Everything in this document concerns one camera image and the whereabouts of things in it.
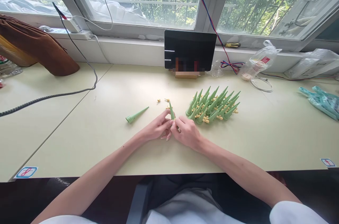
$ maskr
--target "yellow tool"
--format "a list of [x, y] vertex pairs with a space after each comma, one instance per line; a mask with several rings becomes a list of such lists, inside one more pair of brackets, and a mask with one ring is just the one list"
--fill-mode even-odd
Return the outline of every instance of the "yellow tool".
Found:
[[240, 43], [232, 43], [232, 42], [230, 42], [230, 43], [225, 43], [225, 47], [227, 47], [227, 48], [239, 48], [241, 46], [241, 44]]

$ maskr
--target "desk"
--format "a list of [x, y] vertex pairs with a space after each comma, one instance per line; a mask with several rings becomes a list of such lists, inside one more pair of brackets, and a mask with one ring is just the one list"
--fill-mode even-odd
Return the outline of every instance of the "desk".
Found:
[[[77, 73], [66, 77], [55, 77], [36, 64], [7, 78], [0, 89], [0, 112], [43, 96], [91, 88], [92, 69], [85, 63], [79, 65]], [[94, 64], [99, 79], [110, 67]], [[0, 117], [0, 182], [9, 181], [19, 171], [87, 93], [48, 99]]]
[[[211, 141], [264, 170], [326, 169], [320, 158], [339, 164], [339, 124], [312, 107], [298, 87], [319, 85], [334, 92], [334, 80], [288, 82], [271, 79], [273, 93], [263, 93], [231, 72], [197, 80], [175, 79], [161, 67], [113, 65], [27, 165], [37, 166], [33, 177], [81, 176], [146, 126], [168, 105], [184, 115], [196, 91], [220, 85], [240, 93], [239, 113], [200, 132]], [[125, 117], [150, 106], [134, 123]], [[153, 140], [139, 148], [117, 175], [221, 172], [204, 156], [169, 141]]]

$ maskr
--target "forearm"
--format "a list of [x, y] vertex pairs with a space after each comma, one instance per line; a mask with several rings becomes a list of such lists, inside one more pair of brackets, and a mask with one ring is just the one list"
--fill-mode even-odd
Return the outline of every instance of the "forearm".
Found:
[[137, 135], [61, 192], [32, 224], [59, 215], [81, 215], [143, 141]]
[[244, 158], [204, 140], [198, 151], [225, 171], [237, 184], [270, 207], [280, 201], [299, 199], [270, 174]]

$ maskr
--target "power strip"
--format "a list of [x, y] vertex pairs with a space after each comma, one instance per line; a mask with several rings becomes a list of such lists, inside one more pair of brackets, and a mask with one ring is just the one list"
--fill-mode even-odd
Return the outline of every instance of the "power strip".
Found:
[[[52, 32], [47, 32], [55, 39], [69, 39], [65, 29], [52, 28]], [[93, 33], [87, 30], [81, 30], [79, 33], [71, 33], [70, 36], [74, 40], [90, 40]]]

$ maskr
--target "white wall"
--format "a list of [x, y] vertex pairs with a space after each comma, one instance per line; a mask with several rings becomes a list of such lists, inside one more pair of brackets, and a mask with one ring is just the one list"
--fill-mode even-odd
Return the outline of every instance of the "white wall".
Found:
[[[164, 43], [159, 41], [134, 40], [112, 37], [98, 37], [101, 47], [110, 61], [115, 64], [128, 65], [147, 65], [147, 66], [164, 66]], [[85, 60], [68, 39], [57, 39], [57, 41], [67, 49], [68, 54], [76, 62]], [[76, 45], [86, 56], [89, 62], [107, 63], [102, 55], [98, 43], [92, 40], [74, 40]], [[251, 57], [256, 50], [251, 49], [226, 49], [231, 62], [245, 62]], [[280, 52], [274, 64], [266, 72], [284, 72], [294, 66], [304, 53]], [[213, 60], [227, 60], [226, 54], [222, 47], [216, 46]], [[328, 74], [334, 74], [339, 68], [329, 71]]]

